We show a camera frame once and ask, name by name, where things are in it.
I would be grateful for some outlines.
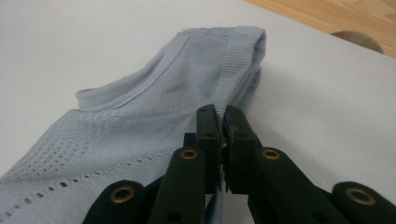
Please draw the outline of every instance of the white surface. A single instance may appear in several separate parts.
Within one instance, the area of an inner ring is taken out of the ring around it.
[[[68,109],[76,91],[142,68],[184,28],[267,31],[248,118],[318,186],[365,184],[396,203],[396,60],[240,1],[0,2],[0,175]],[[224,223],[253,223],[226,197]]]

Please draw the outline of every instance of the white table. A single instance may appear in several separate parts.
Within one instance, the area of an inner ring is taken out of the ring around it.
[[[396,203],[396,60],[241,1],[0,2],[0,175],[68,109],[74,92],[142,68],[184,28],[266,29],[247,114],[268,147],[316,185],[365,184]],[[253,223],[227,195],[224,223]]]

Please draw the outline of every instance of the wooden floor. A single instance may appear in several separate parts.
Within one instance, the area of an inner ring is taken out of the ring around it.
[[[357,31],[396,58],[396,0],[246,0],[326,33]]]

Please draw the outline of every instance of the perforated fabric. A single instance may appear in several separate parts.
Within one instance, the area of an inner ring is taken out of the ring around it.
[[[0,179],[0,223],[81,223],[108,185],[146,186],[164,175],[195,111],[247,109],[259,82],[265,33],[255,27],[190,29],[141,71],[77,93],[78,109],[55,122]],[[220,223],[221,194],[206,221]]]

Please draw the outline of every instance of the metal rivet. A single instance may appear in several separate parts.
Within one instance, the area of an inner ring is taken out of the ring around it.
[[[186,160],[192,160],[198,157],[198,153],[192,149],[186,149],[180,153],[181,158]]]
[[[280,154],[272,149],[266,149],[262,152],[262,156],[268,160],[279,160]]]
[[[113,203],[125,203],[134,197],[134,188],[129,185],[121,186],[111,192],[110,199]]]
[[[363,205],[374,205],[375,198],[362,189],[349,188],[346,189],[346,195],[354,202]]]

